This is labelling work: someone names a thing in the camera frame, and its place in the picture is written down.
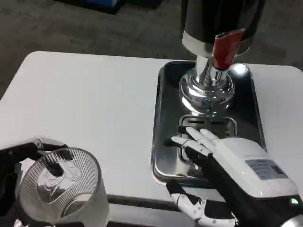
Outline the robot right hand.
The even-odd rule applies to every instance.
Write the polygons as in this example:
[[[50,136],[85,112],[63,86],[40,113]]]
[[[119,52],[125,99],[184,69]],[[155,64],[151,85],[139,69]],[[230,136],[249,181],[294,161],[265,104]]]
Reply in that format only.
[[[214,201],[187,193],[175,180],[166,188],[178,209],[203,227],[300,227],[303,201],[294,181],[256,142],[221,139],[207,129],[182,126],[168,147],[187,157],[222,196]]]

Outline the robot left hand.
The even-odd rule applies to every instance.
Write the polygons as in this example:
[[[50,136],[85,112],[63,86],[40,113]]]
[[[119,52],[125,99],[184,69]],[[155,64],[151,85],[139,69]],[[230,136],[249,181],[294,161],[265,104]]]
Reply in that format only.
[[[34,137],[0,148],[0,225],[2,227],[45,227],[29,218],[18,202],[17,186],[21,181],[21,162],[37,161],[48,152],[68,147],[65,143],[45,137]]]

